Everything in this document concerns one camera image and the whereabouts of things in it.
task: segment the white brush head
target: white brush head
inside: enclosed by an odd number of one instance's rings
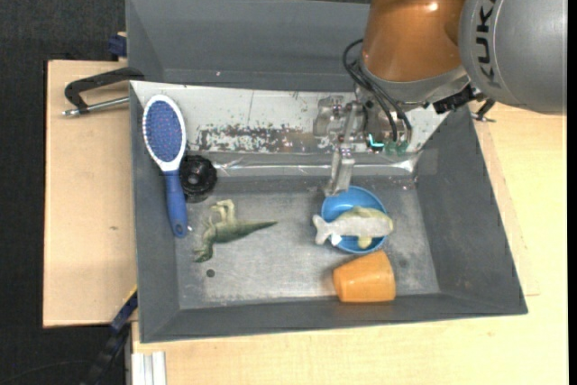
[[[142,134],[146,148],[162,171],[178,170],[187,144],[184,118],[165,95],[153,96],[144,107]]]

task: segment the green toy dinosaur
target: green toy dinosaur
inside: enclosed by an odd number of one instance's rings
[[[210,207],[211,215],[206,222],[206,229],[202,235],[202,245],[194,250],[194,261],[201,263],[210,260],[213,256],[215,243],[229,243],[262,228],[275,225],[276,221],[255,222],[237,220],[234,213],[234,203],[230,199],[219,201]],[[220,214],[220,221],[213,223],[212,212]]]

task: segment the blue brush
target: blue brush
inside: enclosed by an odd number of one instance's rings
[[[149,154],[166,179],[166,204],[172,232],[177,237],[184,237],[188,217],[179,166],[187,144],[187,132],[176,103],[164,95],[153,96],[144,108],[142,133]]]

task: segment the white toy fish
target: white toy fish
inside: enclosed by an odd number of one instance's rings
[[[320,215],[313,216],[316,228],[315,242],[322,244],[331,236],[333,245],[337,245],[340,236],[357,236],[359,247],[366,249],[372,238],[387,236],[393,231],[393,221],[376,208],[355,206],[340,214],[332,222],[326,222]]]

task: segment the blue bowl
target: blue bowl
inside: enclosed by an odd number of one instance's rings
[[[321,216],[326,222],[332,222],[340,214],[351,210],[355,206],[376,208],[383,213],[387,213],[385,206],[380,202],[379,198],[370,191],[359,187],[349,187],[346,191],[330,196],[325,199],[321,207]],[[341,236],[342,241],[336,247],[348,253],[355,253],[357,255],[364,255],[379,249],[387,240],[387,236],[375,237],[372,239],[371,245],[365,249],[359,247],[358,239],[355,236]]]

